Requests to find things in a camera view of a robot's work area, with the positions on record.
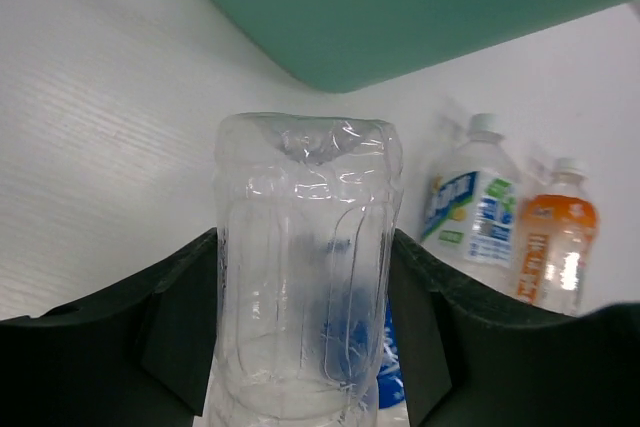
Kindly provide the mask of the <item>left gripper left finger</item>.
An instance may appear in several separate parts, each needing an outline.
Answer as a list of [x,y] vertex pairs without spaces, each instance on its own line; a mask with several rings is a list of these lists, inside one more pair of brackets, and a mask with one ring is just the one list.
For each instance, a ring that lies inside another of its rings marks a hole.
[[217,233],[40,317],[1,323],[4,426],[190,426],[216,342]]

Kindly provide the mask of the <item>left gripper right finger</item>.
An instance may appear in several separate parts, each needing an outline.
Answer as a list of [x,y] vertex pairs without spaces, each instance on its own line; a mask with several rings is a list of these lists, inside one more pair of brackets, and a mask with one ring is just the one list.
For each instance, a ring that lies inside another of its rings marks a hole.
[[389,298],[413,426],[635,426],[639,307],[506,296],[394,236]]

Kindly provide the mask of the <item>blue label plastic bottle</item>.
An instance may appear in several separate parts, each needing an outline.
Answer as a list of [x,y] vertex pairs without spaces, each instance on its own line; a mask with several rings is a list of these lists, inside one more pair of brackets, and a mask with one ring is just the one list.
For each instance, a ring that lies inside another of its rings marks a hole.
[[377,375],[377,382],[380,409],[392,408],[405,401],[404,383],[392,322],[390,302],[386,304],[383,354]]

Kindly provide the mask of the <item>white green label bottle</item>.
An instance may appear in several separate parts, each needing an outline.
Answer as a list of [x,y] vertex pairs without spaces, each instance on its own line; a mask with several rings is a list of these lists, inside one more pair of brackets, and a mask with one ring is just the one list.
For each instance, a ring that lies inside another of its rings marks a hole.
[[421,245],[469,277],[504,292],[511,273],[521,176],[490,113],[469,121],[467,141],[435,163]]

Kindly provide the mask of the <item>clear bottle blue-white cap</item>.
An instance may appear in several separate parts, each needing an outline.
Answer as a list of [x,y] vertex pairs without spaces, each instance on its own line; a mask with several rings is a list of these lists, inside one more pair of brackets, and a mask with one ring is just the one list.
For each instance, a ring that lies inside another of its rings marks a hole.
[[401,172],[382,120],[220,123],[210,425],[376,424]]

